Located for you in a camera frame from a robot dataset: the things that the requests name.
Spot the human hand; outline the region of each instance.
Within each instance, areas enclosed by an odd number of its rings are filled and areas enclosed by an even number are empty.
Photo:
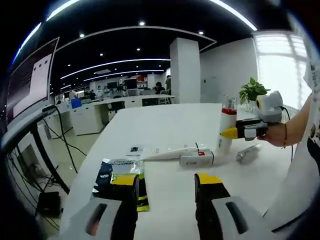
[[[284,123],[279,122],[276,125],[268,126],[265,135],[259,136],[259,140],[267,141],[276,147],[282,147],[286,140],[286,127]]]

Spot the ceiling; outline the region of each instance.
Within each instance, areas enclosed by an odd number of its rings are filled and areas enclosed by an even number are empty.
[[[125,3],[119,0],[80,0],[46,21],[48,15],[65,2],[56,1],[49,7],[43,7],[42,17],[30,23],[30,30],[40,22],[41,27],[12,65],[15,69],[35,49],[60,37],[51,72],[51,92],[54,94],[59,93],[63,86],[80,86],[91,78],[93,81],[104,79],[96,78],[95,72],[105,69],[110,73],[103,75],[115,74],[112,75],[114,77],[120,77],[122,72],[132,72],[123,74],[131,76],[152,73],[153,70],[165,71],[170,67],[170,61],[120,61],[170,59],[170,44],[177,37],[198,41],[199,49],[205,52],[249,38],[252,33],[252,29],[241,20],[210,0],[126,0]],[[267,1],[224,2],[245,16],[258,30],[290,29],[283,11],[270,6]],[[144,21],[145,26],[139,26],[140,21]],[[64,77],[96,65],[103,66]]]

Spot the monitor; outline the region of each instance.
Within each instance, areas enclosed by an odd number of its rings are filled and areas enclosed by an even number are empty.
[[[116,89],[117,86],[118,86],[118,83],[117,83],[116,81],[108,82],[108,83],[106,84],[106,86],[107,86],[108,89]]]
[[[126,89],[137,88],[137,79],[135,78],[126,79],[124,82],[125,82]]]
[[[59,38],[37,49],[10,75],[7,124],[34,104],[49,99],[50,73]]]

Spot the green plant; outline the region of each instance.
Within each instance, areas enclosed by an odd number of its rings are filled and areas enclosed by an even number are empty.
[[[256,101],[258,95],[266,95],[270,89],[265,89],[265,87],[250,77],[250,82],[243,85],[242,90],[239,92],[240,104],[243,104],[246,100]]]

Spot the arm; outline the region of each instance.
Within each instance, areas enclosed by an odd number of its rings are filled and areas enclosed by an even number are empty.
[[[309,118],[309,111],[311,106],[311,95],[308,97],[300,112],[291,120],[277,125],[269,126],[266,134],[259,137],[259,140],[264,140],[274,146],[282,147],[286,145],[294,145],[301,141]]]

